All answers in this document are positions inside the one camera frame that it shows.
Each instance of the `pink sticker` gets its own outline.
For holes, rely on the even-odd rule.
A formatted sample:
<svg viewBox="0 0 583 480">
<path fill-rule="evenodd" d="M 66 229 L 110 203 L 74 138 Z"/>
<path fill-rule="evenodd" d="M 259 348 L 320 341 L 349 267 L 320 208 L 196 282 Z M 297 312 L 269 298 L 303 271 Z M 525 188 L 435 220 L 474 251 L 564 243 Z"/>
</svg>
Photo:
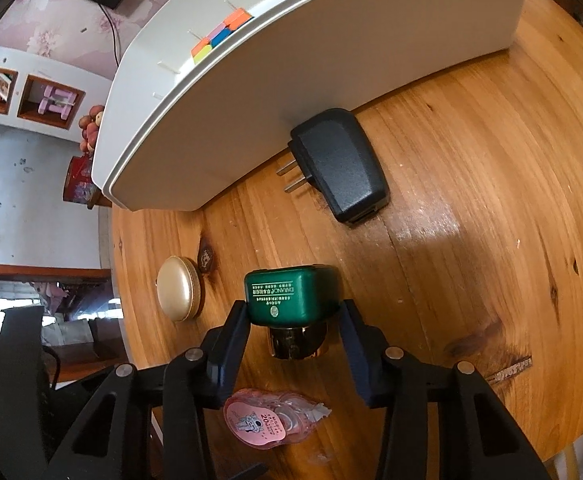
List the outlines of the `pink sticker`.
<svg viewBox="0 0 583 480">
<path fill-rule="evenodd" d="M 230 404 L 225 409 L 225 420 L 240 440 L 252 446 L 282 440 L 287 434 L 280 417 L 274 412 L 244 402 Z"/>
<path fill-rule="evenodd" d="M 216 26 L 216 28 L 214 28 L 214 30 L 212 30 L 209 34 L 207 34 L 207 37 L 209 38 L 209 41 L 213 40 L 217 35 L 220 34 L 220 32 L 225 28 L 225 22 L 221 22 L 218 24 L 218 26 Z"/>
</svg>

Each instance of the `wood knot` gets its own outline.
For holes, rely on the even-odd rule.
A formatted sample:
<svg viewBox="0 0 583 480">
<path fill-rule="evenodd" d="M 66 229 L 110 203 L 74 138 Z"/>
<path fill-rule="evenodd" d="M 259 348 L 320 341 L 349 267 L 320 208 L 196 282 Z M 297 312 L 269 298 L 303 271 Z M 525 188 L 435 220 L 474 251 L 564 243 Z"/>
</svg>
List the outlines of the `wood knot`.
<svg viewBox="0 0 583 480">
<path fill-rule="evenodd" d="M 216 258 L 207 238 L 200 238 L 200 246 L 198 248 L 198 270 L 201 274 L 209 274 L 214 269 Z"/>
<path fill-rule="evenodd" d="M 471 334 L 449 343 L 444 352 L 454 359 L 470 357 L 482 351 L 490 340 L 500 337 L 503 332 L 503 322 L 497 319 Z"/>
</svg>

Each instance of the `round wooden tabletop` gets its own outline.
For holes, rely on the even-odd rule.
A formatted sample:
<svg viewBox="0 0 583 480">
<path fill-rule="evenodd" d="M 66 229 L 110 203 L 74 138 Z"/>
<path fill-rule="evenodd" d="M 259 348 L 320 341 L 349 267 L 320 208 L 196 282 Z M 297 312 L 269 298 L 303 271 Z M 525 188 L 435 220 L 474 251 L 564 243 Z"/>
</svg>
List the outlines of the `round wooden tabletop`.
<svg viewBox="0 0 583 480">
<path fill-rule="evenodd" d="M 114 209 L 113 244 L 132 359 L 168 362 L 221 324 L 250 270 L 331 264 L 346 297 L 390 344 L 419 359 L 468 360 L 487 376 L 541 458 L 583 432 L 583 30 L 551 0 L 526 0 L 511 49 L 430 76 L 356 111 L 391 202 L 356 228 L 311 186 L 282 189 L 281 153 L 202 209 Z M 172 254 L 213 251 L 206 299 L 174 324 L 154 282 Z M 284 362 L 254 327 L 237 387 L 295 390 L 333 410 L 308 440 L 268 451 L 207 412 L 219 478 L 266 462 L 275 479 L 373 478 L 383 410 L 357 397 L 342 346 Z"/>
</svg>

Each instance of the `floral wallpaper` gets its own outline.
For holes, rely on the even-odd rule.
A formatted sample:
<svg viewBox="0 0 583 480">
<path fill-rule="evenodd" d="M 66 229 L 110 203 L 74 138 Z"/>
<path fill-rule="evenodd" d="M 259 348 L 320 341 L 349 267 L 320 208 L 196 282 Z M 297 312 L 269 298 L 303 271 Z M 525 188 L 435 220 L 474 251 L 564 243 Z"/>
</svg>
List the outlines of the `floral wallpaper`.
<svg viewBox="0 0 583 480">
<path fill-rule="evenodd" d="M 123 0 L 107 9 L 120 38 L 118 59 L 168 0 Z M 0 46 L 49 57 L 113 79 L 111 26 L 89 0 L 16 0 L 0 20 Z"/>
</svg>

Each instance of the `metal prong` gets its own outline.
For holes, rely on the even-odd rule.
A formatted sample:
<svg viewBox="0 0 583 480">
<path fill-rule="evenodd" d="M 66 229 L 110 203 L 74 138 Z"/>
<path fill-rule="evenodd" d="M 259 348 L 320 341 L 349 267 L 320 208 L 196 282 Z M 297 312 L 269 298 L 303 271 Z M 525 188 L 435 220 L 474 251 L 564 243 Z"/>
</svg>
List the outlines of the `metal prong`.
<svg viewBox="0 0 583 480">
<path fill-rule="evenodd" d="M 191 28 L 187 31 L 189 32 L 194 38 L 196 38 L 197 40 L 202 41 L 202 37 L 197 35 L 193 30 L 191 30 Z"/>
<path fill-rule="evenodd" d="M 283 176 L 284 174 L 289 173 L 289 171 L 293 170 L 297 165 L 298 161 L 294 158 L 293 160 L 290 160 L 287 164 L 285 164 L 282 168 L 280 168 L 278 171 L 276 171 L 276 175 Z"/>
<path fill-rule="evenodd" d="M 307 181 L 306 176 L 305 175 L 301 176 L 298 180 L 296 180 L 295 182 L 292 182 L 291 184 L 289 184 L 289 186 L 287 186 L 285 188 L 285 193 L 291 193 L 291 192 L 297 190 L 300 186 L 305 184 L 306 181 Z"/>
<path fill-rule="evenodd" d="M 225 3 L 231 7 L 234 10 L 238 10 L 238 7 L 236 7 L 233 3 L 231 3 L 229 0 L 225 0 Z"/>
</svg>

